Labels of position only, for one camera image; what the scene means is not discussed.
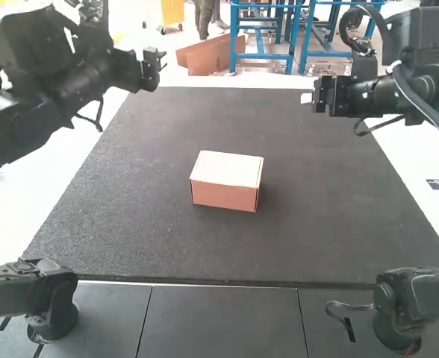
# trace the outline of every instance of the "black cable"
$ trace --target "black cable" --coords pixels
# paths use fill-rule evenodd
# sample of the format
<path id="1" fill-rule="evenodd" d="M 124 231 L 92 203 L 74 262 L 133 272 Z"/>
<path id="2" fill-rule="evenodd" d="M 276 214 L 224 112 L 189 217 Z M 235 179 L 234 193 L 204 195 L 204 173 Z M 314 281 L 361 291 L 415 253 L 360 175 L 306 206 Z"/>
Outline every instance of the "black cable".
<path id="1" fill-rule="evenodd" d="M 354 124 L 354 134 L 355 134 L 356 136 L 365 136 L 365 135 L 367 135 L 367 134 L 369 134 L 369 133 L 375 131 L 376 129 L 383 128 L 383 127 L 385 127 L 386 125 L 391 125 L 392 123 L 395 123 L 395 122 L 398 122 L 398 121 L 404 119 L 404 118 L 405 118 L 405 115 L 402 114 L 402 115 L 397 116 L 397 117 L 395 117 L 395 118 L 389 119 L 388 121 L 382 122 L 382 123 L 380 123 L 380 124 L 378 124 L 378 125 L 374 125 L 373 127 L 370 127 L 370 128 L 368 128 L 368 129 L 366 129 L 365 131 L 360 131 L 360 132 L 359 132 L 359 131 L 358 131 L 358 129 L 359 129 L 359 125 L 360 125 L 364 120 L 366 120 L 367 118 L 369 118 L 369 116 L 363 116 L 362 118 L 360 118 L 360 119 Z"/>
<path id="2" fill-rule="evenodd" d="M 336 321 L 339 321 L 347 330 L 349 330 L 348 324 L 346 322 L 346 319 L 340 315 L 337 315 L 336 313 L 332 312 L 331 309 L 333 308 L 339 308 L 342 310 L 352 311 L 352 312 L 363 312 L 363 311 L 369 311 L 374 310 L 376 308 L 375 304 L 360 304 L 360 305 L 351 305 L 351 304 L 343 304 L 342 302 L 336 302 L 336 301 L 330 301 L 326 304 L 326 314 L 335 319 Z"/>
<path id="3" fill-rule="evenodd" d="M 99 105 L 99 108 L 98 108 L 98 110 L 97 110 L 97 115 L 96 115 L 96 118 L 95 118 L 95 119 L 91 119 L 91 118 L 88 118 L 88 117 L 86 117 L 86 116 L 82 116 L 82 115 L 79 114 L 79 113 L 76 113 L 76 114 L 75 114 L 75 117 L 77 117 L 77 118 L 79 118 L 79 119 L 83 119 L 84 121 L 87 121 L 87 122 L 89 122 L 89 123 L 92 123 L 93 125 L 95 125 L 96 130 L 97 130 L 98 132 L 101 133 L 101 132 L 103 132 L 103 127 L 102 127 L 102 125 L 100 124 L 100 118 L 102 117 L 103 104 L 104 104 L 103 97 L 101 97 L 101 98 L 99 99 L 99 102 L 100 102 L 100 105 Z"/>
<path id="4" fill-rule="evenodd" d="M 438 130 L 439 112 L 434 110 L 427 102 L 416 94 L 407 82 L 405 65 L 401 61 L 396 61 L 392 65 L 392 78 L 397 89 L 415 108 L 417 108 Z"/>
<path id="5" fill-rule="evenodd" d="M 356 5 L 348 9 L 339 21 L 339 35 L 342 41 L 348 45 L 352 50 L 362 54 L 370 54 L 371 50 L 365 43 L 361 43 L 358 38 L 349 37 L 347 34 L 347 25 L 350 23 L 352 17 L 358 14 L 369 16 L 376 23 L 376 27 L 382 37 L 383 46 L 396 48 L 396 43 L 390 35 L 387 23 L 379 10 L 373 5 Z"/>

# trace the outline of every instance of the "blue metal frame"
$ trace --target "blue metal frame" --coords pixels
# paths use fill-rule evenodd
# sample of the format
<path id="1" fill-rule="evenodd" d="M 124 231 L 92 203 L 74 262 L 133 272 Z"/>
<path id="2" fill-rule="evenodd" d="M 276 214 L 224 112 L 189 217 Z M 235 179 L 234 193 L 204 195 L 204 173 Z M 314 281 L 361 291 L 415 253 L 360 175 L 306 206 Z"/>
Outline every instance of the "blue metal frame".
<path id="1" fill-rule="evenodd" d="M 384 4 L 383 1 L 374 1 L 367 2 L 368 5 L 375 6 L 378 10 L 380 10 L 381 6 Z M 329 26 L 326 26 L 329 29 L 329 34 L 325 35 L 320 29 L 319 26 L 314 24 L 314 10 L 316 4 L 330 4 L 331 13 L 329 14 Z M 364 2 L 357 1 L 323 1 L 323 0 L 310 0 L 309 3 L 309 13 L 306 16 L 301 14 L 302 20 L 305 21 L 305 34 L 304 34 L 304 42 L 301 47 L 301 56 L 299 59 L 299 73 L 301 75 L 304 74 L 306 63 L 308 62 L 308 56 L 315 57 L 351 57 L 352 54 L 350 51 L 336 51 L 332 48 L 331 42 L 334 39 L 334 32 L 337 25 L 337 19 L 339 17 L 340 6 L 342 5 L 360 5 L 364 4 Z M 366 29 L 366 38 L 370 38 L 374 32 L 374 21 L 372 19 L 369 20 Z M 324 51 L 309 51 L 309 41 L 311 35 L 317 38 L 319 44 L 323 47 Z"/>
<path id="2" fill-rule="evenodd" d="M 269 0 L 268 3 L 240 3 L 239 0 L 231 0 L 231 42 L 230 42 L 230 57 L 229 57 L 229 71 L 236 71 L 236 62 L 238 59 L 268 59 L 268 60 L 285 60 L 286 74 L 290 75 L 293 71 L 294 49 L 296 47 L 297 35 L 299 32 L 299 16 L 294 17 L 291 27 L 290 17 L 288 18 L 290 32 L 292 33 L 289 52 L 287 54 L 267 54 L 264 51 L 264 43 L 262 38 L 262 30 L 275 31 L 275 43 L 281 42 L 282 37 L 282 22 L 284 18 L 284 9 L 287 9 L 287 14 L 292 13 L 293 10 L 299 11 L 302 7 L 297 4 L 298 1 L 288 0 Z M 241 9 L 252 9 L 254 17 L 242 18 L 240 16 Z M 267 17 L 261 17 L 259 9 L 267 9 Z M 271 25 L 241 25 L 241 22 L 271 22 Z M 237 54 L 236 53 L 236 37 L 240 29 L 255 30 L 256 44 L 258 52 L 255 54 Z"/>

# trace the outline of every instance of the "cardboard box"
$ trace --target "cardboard box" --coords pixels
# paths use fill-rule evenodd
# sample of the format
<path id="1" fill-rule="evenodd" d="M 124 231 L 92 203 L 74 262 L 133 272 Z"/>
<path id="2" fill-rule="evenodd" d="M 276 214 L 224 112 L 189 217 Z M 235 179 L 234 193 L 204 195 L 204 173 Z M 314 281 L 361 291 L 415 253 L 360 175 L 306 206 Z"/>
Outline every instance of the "cardboard box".
<path id="1" fill-rule="evenodd" d="M 263 158 L 201 151 L 191 172 L 191 199 L 209 207 L 256 212 Z"/>
<path id="2" fill-rule="evenodd" d="M 229 68 L 230 34 L 224 34 L 213 39 L 176 50 L 178 65 L 188 69 L 190 76 L 208 76 Z M 236 52 L 241 54 L 246 50 L 244 35 L 236 39 Z"/>

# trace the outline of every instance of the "black rubber mat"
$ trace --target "black rubber mat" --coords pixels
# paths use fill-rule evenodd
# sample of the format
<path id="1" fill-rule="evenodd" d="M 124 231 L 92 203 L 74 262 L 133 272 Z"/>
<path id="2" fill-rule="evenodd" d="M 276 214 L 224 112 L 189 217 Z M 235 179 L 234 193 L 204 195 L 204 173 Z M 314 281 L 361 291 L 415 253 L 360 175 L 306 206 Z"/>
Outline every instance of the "black rubber mat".
<path id="1" fill-rule="evenodd" d="M 131 95 L 27 253 L 137 280 L 371 283 L 439 266 L 439 238 L 353 119 L 291 89 Z M 257 213 L 191 204 L 202 149 L 264 157 Z"/>
<path id="2" fill-rule="evenodd" d="M 133 358 L 151 292 L 150 286 L 80 283 L 79 319 L 68 336 L 35 355 L 39 347 L 28 339 L 25 319 L 15 317 L 0 332 L 0 358 Z"/>
<path id="3" fill-rule="evenodd" d="M 296 289 L 155 286 L 137 358 L 307 358 Z"/>
<path id="4" fill-rule="evenodd" d="M 351 342 L 346 328 L 326 315 L 328 301 L 347 304 L 371 304 L 372 291 L 300 289 L 302 319 L 304 323 L 309 358 L 393 358 L 403 357 L 389 351 L 376 338 L 372 328 L 374 311 L 353 312 L 335 310 L 340 316 L 348 317 L 355 342 Z M 422 347 L 416 358 L 439 357 L 439 321 L 430 324 L 422 335 Z"/>

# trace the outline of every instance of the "small label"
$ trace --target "small label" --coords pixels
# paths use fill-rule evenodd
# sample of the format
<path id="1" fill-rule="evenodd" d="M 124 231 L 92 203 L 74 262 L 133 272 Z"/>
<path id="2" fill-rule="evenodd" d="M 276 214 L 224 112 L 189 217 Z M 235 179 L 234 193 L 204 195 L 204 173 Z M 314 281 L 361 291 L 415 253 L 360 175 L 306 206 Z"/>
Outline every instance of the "small label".
<path id="1" fill-rule="evenodd" d="M 312 93 L 303 93 L 301 94 L 301 104 L 311 103 L 312 102 Z"/>
<path id="2" fill-rule="evenodd" d="M 439 190 L 439 179 L 426 179 L 433 190 Z"/>

